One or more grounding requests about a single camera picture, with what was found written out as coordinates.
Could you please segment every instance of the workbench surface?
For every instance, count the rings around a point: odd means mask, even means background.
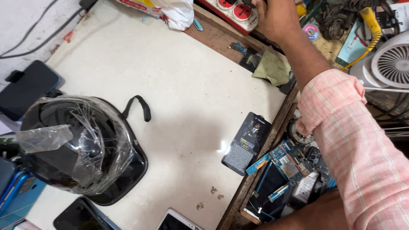
[[[128,118],[147,173],[116,204],[98,208],[122,230],[154,230],[169,207],[204,230],[216,229],[242,181],[221,164],[226,149],[249,112],[272,122],[285,95],[161,20],[142,20],[135,9],[100,0],[88,14],[47,62],[63,78],[60,89],[119,110],[141,95],[152,112],[145,122],[135,102]],[[47,186],[27,219],[54,229],[76,197]]]

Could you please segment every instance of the stain on surface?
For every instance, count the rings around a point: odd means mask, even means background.
[[[196,209],[199,210],[199,209],[204,208],[204,207],[205,207],[205,205],[204,205],[202,202],[200,202],[200,203],[198,203],[198,205],[196,206]]]
[[[217,192],[217,189],[212,186],[210,192],[211,192],[212,194],[215,194],[215,193]]]
[[[55,51],[58,49],[58,47],[60,47],[60,45],[58,45],[58,44],[55,45],[54,49],[51,50],[51,53],[52,54],[55,53]]]

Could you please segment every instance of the black helmet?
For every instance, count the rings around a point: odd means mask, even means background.
[[[148,105],[135,97],[149,121]],[[94,97],[40,99],[17,133],[25,167],[47,184],[89,195],[100,205],[116,202],[142,178],[148,163],[126,122],[132,100],[120,113]],[[117,183],[120,177],[126,179]]]

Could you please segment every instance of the pink striped shirt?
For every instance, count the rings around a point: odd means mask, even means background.
[[[333,175],[350,229],[409,229],[409,160],[365,108],[364,88],[327,70],[304,88],[299,132],[313,132]]]

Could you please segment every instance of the yellow cable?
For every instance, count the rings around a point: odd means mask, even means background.
[[[381,32],[381,27],[379,26],[378,21],[376,20],[376,16],[373,13],[372,9],[370,7],[365,7],[363,10],[361,10],[361,16],[368,25],[369,29],[372,32],[373,38],[371,43],[368,45],[366,48],[366,51],[355,61],[351,62],[347,66],[341,69],[341,71],[346,70],[348,67],[352,66],[353,64],[357,63],[359,60],[361,60],[363,57],[365,57],[370,51],[373,50],[373,48],[376,46],[376,44],[379,42],[379,39],[381,38],[382,32]]]

